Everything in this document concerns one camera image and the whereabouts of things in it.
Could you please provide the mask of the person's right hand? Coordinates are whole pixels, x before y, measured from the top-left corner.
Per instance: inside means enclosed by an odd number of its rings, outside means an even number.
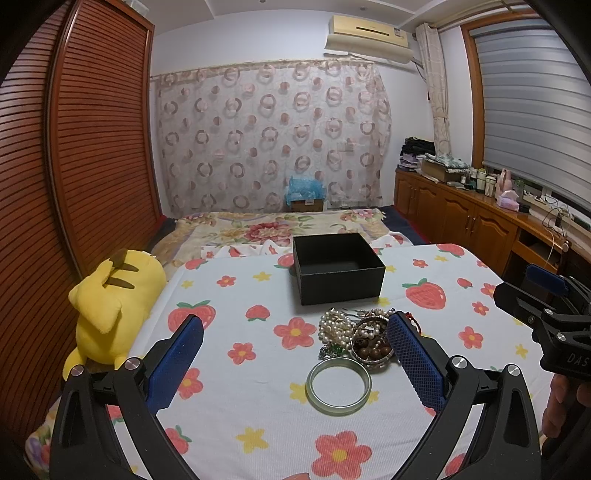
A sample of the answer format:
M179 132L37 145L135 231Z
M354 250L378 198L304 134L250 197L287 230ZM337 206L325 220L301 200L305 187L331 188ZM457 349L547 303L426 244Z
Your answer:
M550 395L542 417L543 434L557 438L564 425L568 410L575 403L589 408L591 406L590 385L581 383L571 385L564 375L555 374L550 384Z

